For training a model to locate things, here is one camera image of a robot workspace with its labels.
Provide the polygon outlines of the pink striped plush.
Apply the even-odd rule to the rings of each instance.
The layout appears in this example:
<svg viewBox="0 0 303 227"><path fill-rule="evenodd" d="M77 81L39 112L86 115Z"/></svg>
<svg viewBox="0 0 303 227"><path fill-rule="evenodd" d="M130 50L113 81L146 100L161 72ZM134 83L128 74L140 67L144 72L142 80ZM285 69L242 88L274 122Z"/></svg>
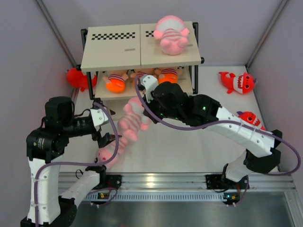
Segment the pink striped plush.
<svg viewBox="0 0 303 227"><path fill-rule="evenodd" d="M123 137L136 142L139 131L147 131L151 120L143 114L144 108L139 97L129 99L123 107L125 115L118 121L118 129Z"/></svg>
<svg viewBox="0 0 303 227"><path fill-rule="evenodd" d="M125 137L119 138L118 152L115 158L109 163L105 164L106 168L109 169L113 167L123 155L125 151L125 147L128 144L128 140ZM112 141L110 144L106 145L103 148L98 150L98 155L96 157L95 162L105 162L110 159L115 151L116 141Z"/></svg>

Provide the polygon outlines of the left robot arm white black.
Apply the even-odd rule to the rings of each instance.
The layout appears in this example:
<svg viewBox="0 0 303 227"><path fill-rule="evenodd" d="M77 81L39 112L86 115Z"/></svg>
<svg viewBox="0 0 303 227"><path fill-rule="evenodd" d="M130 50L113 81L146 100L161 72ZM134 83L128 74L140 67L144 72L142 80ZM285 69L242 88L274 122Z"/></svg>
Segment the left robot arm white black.
<svg viewBox="0 0 303 227"><path fill-rule="evenodd" d="M23 227L68 227L78 206L91 193L105 192L105 201L113 199L122 182L120 175L108 175L106 164L114 160L117 150L105 161L82 163L85 168L78 181L64 193L58 192L59 172L64 150L70 138L90 135L100 148L119 143L117 129L113 134L101 134L101 126L113 123L114 112L99 98L88 110L88 116L74 113L74 102L66 96L50 98L45 104L45 116L39 128L26 139L27 158L31 171L30 209L20 222Z"/></svg>

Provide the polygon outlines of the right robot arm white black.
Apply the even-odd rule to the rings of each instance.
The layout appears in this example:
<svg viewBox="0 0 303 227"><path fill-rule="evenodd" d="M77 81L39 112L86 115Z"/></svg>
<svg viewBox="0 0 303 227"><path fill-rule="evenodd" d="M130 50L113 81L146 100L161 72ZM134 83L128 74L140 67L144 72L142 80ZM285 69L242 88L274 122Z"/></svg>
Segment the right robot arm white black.
<svg viewBox="0 0 303 227"><path fill-rule="evenodd" d="M253 127L229 112L218 101L207 95L189 96L178 84L149 82L143 79L139 89L143 96L144 115L154 123L168 118L180 121L189 129L204 124L206 128L242 145L245 151L233 162L223 167L222 184L231 188L251 173L268 174L280 164L281 152L277 150L282 137L279 130L268 132Z"/></svg>

